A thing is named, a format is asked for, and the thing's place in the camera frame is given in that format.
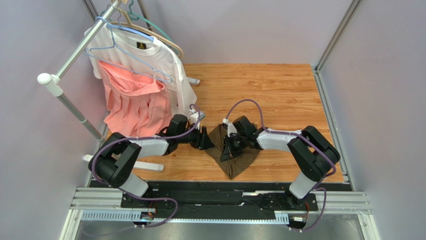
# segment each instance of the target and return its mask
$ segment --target gray wall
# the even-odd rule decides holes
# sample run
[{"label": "gray wall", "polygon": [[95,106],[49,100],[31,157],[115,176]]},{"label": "gray wall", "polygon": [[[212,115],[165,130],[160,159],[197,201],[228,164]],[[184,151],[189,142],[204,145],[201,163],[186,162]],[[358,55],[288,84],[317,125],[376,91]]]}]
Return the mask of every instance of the gray wall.
[{"label": "gray wall", "polygon": [[425,239],[426,1],[365,0],[322,72],[381,238]]},{"label": "gray wall", "polygon": [[[93,23],[79,0],[3,1],[0,16],[0,238],[56,240],[96,141],[37,75],[54,73]],[[92,76],[82,56],[61,86],[100,127],[105,100]]]},{"label": "gray wall", "polygon": [[[92,1],[99,13],[106,8],[105,0]],[[183,49],[184,63],[313,65],[350,2],[144,0],[151,20]],[[137,1],[133,9],[140,13]]]}]

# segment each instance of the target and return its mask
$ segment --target clothing rack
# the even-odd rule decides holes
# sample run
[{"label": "clothing rack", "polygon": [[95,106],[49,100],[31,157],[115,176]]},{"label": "clothing rack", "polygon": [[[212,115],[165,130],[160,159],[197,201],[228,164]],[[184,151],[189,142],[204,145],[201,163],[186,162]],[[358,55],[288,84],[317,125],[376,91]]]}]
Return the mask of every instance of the clothing rack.
[{"label": "clothing rack", "polygon": [[[102,15],[104,19],[109,19],[117,8],[122,3],[122,0],[115,0],[112,4],[108,5],[105,13]],[[83,39],[78,43],[74,52],[69,56],[65,63],[56,71],[55,74],[42,73],[38,75],[37,81],[39,84],[46,87],[46,89],[55,96],[77,119],[81,124],[94,136],[94,138],[103,144],[105,142],[105,137],[100,133],[95,126],[87,119],[86,116],[74,105],[73,102],[65,95],[64,90],[59,86],[61,79],[74,64],[77,58],[82,54],[86,49],[90,41],[96,36],[99,30],[104,25],[102,20],[95,22],[90,31],[83,37]]]}]

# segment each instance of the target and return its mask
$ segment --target wooden table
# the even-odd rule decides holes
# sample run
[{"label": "wooden table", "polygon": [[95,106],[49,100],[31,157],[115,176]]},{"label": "wooden table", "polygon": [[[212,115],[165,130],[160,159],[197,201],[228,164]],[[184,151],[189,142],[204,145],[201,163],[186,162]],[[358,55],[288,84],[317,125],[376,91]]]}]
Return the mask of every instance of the wooden table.
[{"label": "wooden table", "polygon": [[[316,127],[329,141],[330,130],[321,104],[311,66],[308,64],[185,64],[186,75],[200,79],[192,86],[196,104],[205,112],[201,125],[210,132],[220,124],[239,100],[253,99],[262,108],[266,127],[274,130],[301,130]],[[245,115],[260,126],[257,107],[241,103],[229,120]],[[181,144],[168,156],[154,156],[139,161],[164,165],[162,172],[135,169],[145,180],[165,181],[239,181],[292,182],[300,172],[289,152],[261,151],[243,173],[230,180],[204,151]],[[340,166],[325,182],[343,182]]]}]

